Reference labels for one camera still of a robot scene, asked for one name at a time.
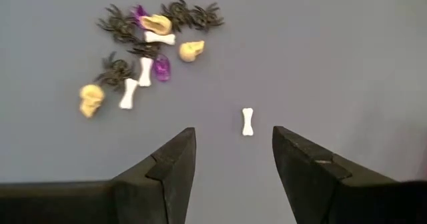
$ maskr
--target gray table surface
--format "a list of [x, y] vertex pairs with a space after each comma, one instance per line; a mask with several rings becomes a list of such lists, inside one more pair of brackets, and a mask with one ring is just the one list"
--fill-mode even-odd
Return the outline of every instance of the gray table surface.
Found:
[[[95, 26], [104, 7], [174, 0], [0, 0], [0, 182], [108, 179], [185, 127], [197, 167], [187, 223], [295, 223], [272, 155], [283, 125], [398, 180], [427, 173], [427, 0], [217, 1], [226, 25], [169, 83], [107, 100], [95, 118], [78, 91], [101, 58], [134, 57]], [[242, 137], [242, 107], [254, 108]]]

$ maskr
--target toy spider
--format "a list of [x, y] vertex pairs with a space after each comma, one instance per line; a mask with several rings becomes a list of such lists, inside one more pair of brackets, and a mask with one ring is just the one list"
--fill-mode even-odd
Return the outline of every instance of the toy spider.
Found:
[[206, 10], [197, 5], [194, 6], [191, 13], [193, 13], [193, 24], [197, 30], [208, 32], [211, 27], [218, 27], [224, 24], [224, 18], [218, 18], [215, 13], [220, 9], [216, 5], [217, 3], [212, 3]]
[[133, 16], [124, 16], [123, 13], [115, 5], [110, 4], [111, 8], [105, 8], [111, 13], [107, 21], [99, 19], [97, 26], [113, 33], [114, 41], [121, 43], [136, 42], [136, 37], [133, 36], [135, 31], [135, 20]]
[[168, 8], [164, 4], [161, 4], [161, 9], [163, 10], [161, 14], [172, 22], [173, 31], [181, 32], [180, 26], [182, 25], [192, 27], [193, 18], [184, 0], [170, 3]]
[[135, 43], [132, 49], [133, 50], [127, 52], [139, 55], [140, 57], [155, 59], [160, 51], [160, 43], [139, 42]]
[[125, 80], [134, 76], [134, 64], [129, 67], [126, 61], [119, 59], [113, 60], [115, 51], [107, 59], [102, 59], [104, 73], [98, 75], [95, 81], [100, 81], [99, 85], [107, 84], [114, 87], [114, 91], [124, 90]]

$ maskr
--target purple gem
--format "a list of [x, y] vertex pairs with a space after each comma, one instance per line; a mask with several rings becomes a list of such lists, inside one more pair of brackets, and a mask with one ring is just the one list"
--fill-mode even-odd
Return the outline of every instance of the purple gem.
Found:
[[132, 7], [131, 12], [138, 26], [144, 29], [144, 27], [141, 24], [140, 18], [143, 16], [148, 16], [148, 13], [144, 10], [144, 8], [141, 5], [136, 5], [135, 7]]
[[171, 64], [165, 55], [159, 54], [154, 60], [153, 67], [157, 80], [165, 82], [171, 79]]

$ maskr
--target toy bone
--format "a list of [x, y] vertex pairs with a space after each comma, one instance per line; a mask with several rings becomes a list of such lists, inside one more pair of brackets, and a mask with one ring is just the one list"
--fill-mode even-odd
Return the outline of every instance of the toy bone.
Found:
[[244, 116], [244, 126], [242, 134], [244, 136], [252, 136], [254, 135], [254, 130], [252, 129], [252, 114], [254, 113], [254, 110], [252, 108], [243, 108], [242, 113]]
[[151, 86], [151, 67], [153, 67], [153, 59], [148, 57], [142, 57], [139, 62], [141, 63], [141, 76], [139, 77], [140, 87]]
[[133, 93], [135, 92], [138, 82], [131, 78], [125, 80], [125, 94], [120, 101], [119, 107], [121, 109], [132, 109], [133, 107]]
[[145, 41], [150, 42], [162, 42], [166, 43], [168, 45], [175, 45], [175, 34], [168, 34], [168, 35], [158, 35], [151, 31], [145, 32]]

